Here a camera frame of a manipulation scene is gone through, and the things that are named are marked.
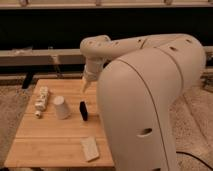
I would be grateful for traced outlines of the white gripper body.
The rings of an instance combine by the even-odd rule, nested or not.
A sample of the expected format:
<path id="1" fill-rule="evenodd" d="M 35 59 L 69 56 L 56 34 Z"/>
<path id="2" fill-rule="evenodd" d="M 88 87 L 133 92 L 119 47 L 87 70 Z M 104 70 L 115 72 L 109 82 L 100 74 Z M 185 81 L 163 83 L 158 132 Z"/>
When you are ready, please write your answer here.
<path id="1" fill-rule="evenodd" d="M 97 81 L 100 73 L 103 70 L 104 61 L 100 60 L 86 60 L 86 64 L 84 66 L 83 77 L 88 81 Z"/>

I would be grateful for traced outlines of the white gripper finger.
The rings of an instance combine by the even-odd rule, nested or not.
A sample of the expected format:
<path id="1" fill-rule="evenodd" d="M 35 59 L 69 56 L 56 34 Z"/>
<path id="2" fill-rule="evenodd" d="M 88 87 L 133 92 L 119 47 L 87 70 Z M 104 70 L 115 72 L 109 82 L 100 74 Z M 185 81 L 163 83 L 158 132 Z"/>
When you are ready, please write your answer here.
<path id="1" fill-rule="evenodd" d="M 87 81 L 86 79 L 82 79 L 81 81 L 81 92 L 85 93 L 86 90 L 90 87 L 91 82 Z"/>

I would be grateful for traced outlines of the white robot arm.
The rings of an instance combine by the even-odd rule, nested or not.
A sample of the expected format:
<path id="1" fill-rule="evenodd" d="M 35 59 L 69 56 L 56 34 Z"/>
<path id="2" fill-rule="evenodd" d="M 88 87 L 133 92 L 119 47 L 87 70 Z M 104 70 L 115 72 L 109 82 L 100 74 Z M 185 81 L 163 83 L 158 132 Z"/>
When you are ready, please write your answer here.
<path id="1" fill-rule="evenodd" d="M 188 34 L 85 38 L 83 86 L 97 106 L 116 171 L 179 171 L 169 118 L 174 101 L 203 73 L 202 44 Z"/>

